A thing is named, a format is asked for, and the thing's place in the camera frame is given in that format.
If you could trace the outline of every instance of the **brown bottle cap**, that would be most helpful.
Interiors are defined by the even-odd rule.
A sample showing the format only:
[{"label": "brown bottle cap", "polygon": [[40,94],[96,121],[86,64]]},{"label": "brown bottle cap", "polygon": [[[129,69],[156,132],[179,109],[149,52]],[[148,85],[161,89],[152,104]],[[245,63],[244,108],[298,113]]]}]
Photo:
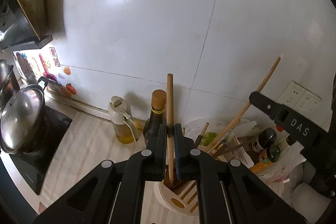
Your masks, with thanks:
[{"label": "brown bottle cap", "polygon": [[164,109],[166,106],[167,93],[164,90],[154,90],[152,93],[152,107]]}]

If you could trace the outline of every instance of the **beige countertop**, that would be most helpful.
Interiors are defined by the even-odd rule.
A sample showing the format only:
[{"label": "beige countertop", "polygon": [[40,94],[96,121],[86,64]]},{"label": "beige countertop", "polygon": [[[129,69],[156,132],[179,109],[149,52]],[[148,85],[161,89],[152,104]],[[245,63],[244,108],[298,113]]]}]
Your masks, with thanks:
[{"label": "beige countertop", "polygon": [[[142,134],[136,143],[122,144],[115,137],[113,127],[108,121],[47,96],[45,101],[49,107],[67,115],[73,121],[49,166],[39,196],[25,182],[9,155],[0,154],[11,179],[36,212],[39,211],[40,203],[45,207],[50,206],[103,160],[127,160],[146,147]],[[185,216],[164,208],[154,196],[153,182],[146,182],[141,223],[196,224],[199,221],[198,217]]]}]

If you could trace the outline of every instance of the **stainless steel pot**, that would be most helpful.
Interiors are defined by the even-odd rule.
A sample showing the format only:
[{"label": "stainless steel pot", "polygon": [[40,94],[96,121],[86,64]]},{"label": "stainless steel pot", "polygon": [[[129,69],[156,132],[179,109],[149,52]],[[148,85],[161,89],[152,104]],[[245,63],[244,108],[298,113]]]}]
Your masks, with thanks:
[{"label": "stainless steel pot", "polygon": [[0,60],[0,117],[9,99],[20,90],[14,74],[14,66]]},{"label": "stainless steel pot", "polygon": [[48,78],[43,76],[37,84],[24,87],[7,102],[0,120],[0,146],[4,152],[15,154],[29,150],[45,115],[47,85]]}]

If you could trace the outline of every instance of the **stove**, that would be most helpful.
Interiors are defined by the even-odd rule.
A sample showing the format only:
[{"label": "stove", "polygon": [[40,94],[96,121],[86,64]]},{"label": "stove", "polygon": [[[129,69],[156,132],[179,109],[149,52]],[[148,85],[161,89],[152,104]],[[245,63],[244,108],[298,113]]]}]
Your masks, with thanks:
[{"label": "stove", "polygon": [[72,122],[72,119],[55,109],[45,106],[45,110],[44,121],[37,132],[37,135],[40,135],[39,142],[33,144],[35,149],[29,154],[21,152],[9,155],[17,170],[37,195],[41,192],[44,177],[54,154]]}]

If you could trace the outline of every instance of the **wall socket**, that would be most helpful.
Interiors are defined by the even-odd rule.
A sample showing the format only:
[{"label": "wall socket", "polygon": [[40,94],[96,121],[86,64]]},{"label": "wall socket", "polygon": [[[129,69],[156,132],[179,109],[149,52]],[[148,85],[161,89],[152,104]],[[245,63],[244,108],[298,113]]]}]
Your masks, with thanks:
[{"label": "wall socket", "polygon": [[291,81],[288,87],[280,95],[277,103],[284,104],[289,107],[294,107],[294,105],[299,101],[304,93],[305,88]]},{"label": "wall socket", "polygon": [[313,113],[321,102],[320,97],[293,81],[277,100],[277,103],[287,105],[303,115]]}]

